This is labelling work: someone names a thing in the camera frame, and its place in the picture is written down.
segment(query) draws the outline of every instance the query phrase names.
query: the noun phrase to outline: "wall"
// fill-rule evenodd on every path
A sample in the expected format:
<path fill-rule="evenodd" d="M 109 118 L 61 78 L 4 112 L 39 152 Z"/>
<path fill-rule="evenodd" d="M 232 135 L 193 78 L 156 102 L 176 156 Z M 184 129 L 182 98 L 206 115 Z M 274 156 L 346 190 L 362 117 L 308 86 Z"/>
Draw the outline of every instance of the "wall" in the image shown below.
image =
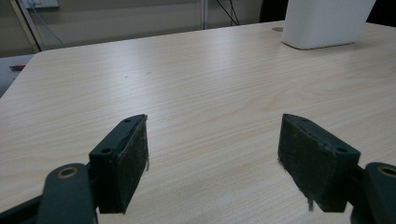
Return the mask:
<path fill-rule="evenodd" d="M 0 57 L 32 54 L 33 48 L 8 0 L 0 0 Z"/>
<path fill-rule="evenodd" d="M 230 19 L 216 0 L 207 1 L 207 28 L 230 25 Z M 261 0 L 233 0 L 242 24 L 259 21 Z M 0 57 L 29 52 L 29 43 L 9 1 L 1 0 L 5 15 L 0 14 Z M 201 0 L 58 0 L 57 9 L 37 12 L 67 47 L 103 43 L 152 35 L 168 35 L 202 29 Z M 231 10 L 229 0 L 220 0 Z M 46 49 L 61 48 L 30 11 Z"/>

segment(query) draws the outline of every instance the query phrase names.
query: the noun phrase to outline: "cable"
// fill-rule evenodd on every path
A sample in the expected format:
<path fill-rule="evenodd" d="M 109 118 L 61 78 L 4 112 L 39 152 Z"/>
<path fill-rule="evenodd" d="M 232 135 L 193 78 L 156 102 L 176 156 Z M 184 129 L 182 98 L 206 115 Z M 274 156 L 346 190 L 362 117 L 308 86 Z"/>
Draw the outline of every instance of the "cable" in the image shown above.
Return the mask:
<path fill-rule="evenodd" d="M 230 0 L 231 3 L 231 21 L 230 21 L 230 26 L 233 26 L 233 2 Z"/>
<path fill-rule="evenodd" d="M 230 4 L 231 4 L 231 9 L 233 10 L 233 14 L 235 15 L 236 21 L 238 22 L 238 25 L 241 25 L 241 23 L 238 20 L 238 17 L 236 16 L 236 12 L 235 12 L 235 8 L 233 8 L 233 0 L 230 0 Z"/>
<path fill-rule="evenodd" d="M 230 16 L 230 14 L 228 14 L 227 10 L 223 7 L 223 5 L 221 4 L 221 2 L 219 2 L 219 0 L 216 0 L 216 1 L 218 1 L 218 3 L 219 3 L 219 5 L 221 6 L 221 8 L 225 11 L 225 13 L 227 13 L 227 15 L 228 15 L 228 17 L 231 19 L 231 21 L 233 21 L 233 23 L 235 23 L 236 25 L 239 25 L 239 23 L 237 23 L 237 22 Z"/>
<path fill-rule="evenodd" d="M 59 38 L 59 36 L 57 36 L 55 33 L 52 32 L 52 30 L 48 27 L 48 25 L 44 22 L 44 20 L 41 18 L 41 16 L 35 10 L 35 1 L 28 0 L 28 3 L 29 3 L 29 6 L 32 8 L 32 10 L 35 12 L 35 15 L 38 17 L 38 19 L 43 23 L 44 27 L 46 27 L 46 29 L 61 43 L 62 47 L 65 48 L 65 45 L 64 45 L 64 42 L 62 41 L 62 39 Z"/>

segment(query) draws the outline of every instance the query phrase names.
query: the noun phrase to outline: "screw hole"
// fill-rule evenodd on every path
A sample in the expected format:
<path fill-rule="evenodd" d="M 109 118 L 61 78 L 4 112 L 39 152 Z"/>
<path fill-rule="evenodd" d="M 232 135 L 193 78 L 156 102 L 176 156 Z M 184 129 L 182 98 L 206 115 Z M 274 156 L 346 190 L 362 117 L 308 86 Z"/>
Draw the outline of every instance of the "screw hole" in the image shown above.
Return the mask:
<path fill-rule="evenodd" d="M 339 151 L 339 152 L 347 152 L 347 150 L 345 148 L 343 148 L 343 147 L 338 147 L 337 151 Z"/>
<path fill-rule="evenodd" d="M 58 173 L 58 177 L 61 179 L 65 179 L 65 178 L 75 175 L 77 172 L 78 172 L 77 167 L 66 167 Z"/>
<path fill-rule="evenodd" d="M 378 170 L 379 170 L 379 172 L 381 172 L 384 175 L 396 177 L 396 169 L 394 169 L 392 167 L 381 166 L 381 167 L 378 167 Z"/>
<path fill-rule="evenodd" d="M 109 153 L 111 151 L 111 148 L 104 148 L 101 150 L 102 153 Z"/>

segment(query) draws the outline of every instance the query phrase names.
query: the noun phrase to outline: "table surface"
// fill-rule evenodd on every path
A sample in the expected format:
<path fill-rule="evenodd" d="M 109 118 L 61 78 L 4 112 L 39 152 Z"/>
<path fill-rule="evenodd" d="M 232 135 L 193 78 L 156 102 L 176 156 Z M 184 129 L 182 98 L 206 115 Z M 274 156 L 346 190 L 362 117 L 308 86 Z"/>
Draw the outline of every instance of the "table surface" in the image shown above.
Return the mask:
<path fill-rule="evenodd" d="M 41 193 L 122 119 L 148 115 L 150 168 L 127 213 L 101 223 L 348 223 L 308 212 L 277 163 L 283 113 L 396 165 L 396 29 L 298 50 L 283 22 L 38 53 L 0 99 L 0 210 Z"/>

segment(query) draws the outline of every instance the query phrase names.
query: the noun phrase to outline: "wooden table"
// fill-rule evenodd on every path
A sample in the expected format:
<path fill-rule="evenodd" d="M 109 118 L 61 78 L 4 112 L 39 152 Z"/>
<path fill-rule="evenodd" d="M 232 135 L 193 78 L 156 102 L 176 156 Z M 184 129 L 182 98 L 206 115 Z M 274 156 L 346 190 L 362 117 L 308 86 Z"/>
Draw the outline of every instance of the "wooden table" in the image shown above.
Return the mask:
<path fill-rule="evenodd" d="M 148 115 L 150 169 L 128 211 L 101 223 L 348 223 L 308 212 L 277 163 L 283 113 L 312 119 L 370 161 L 396 164 L 396 29 L 298 50 L 283 22 L 37 54 L 0 99 L 0 210 L 124 118 Z"/>

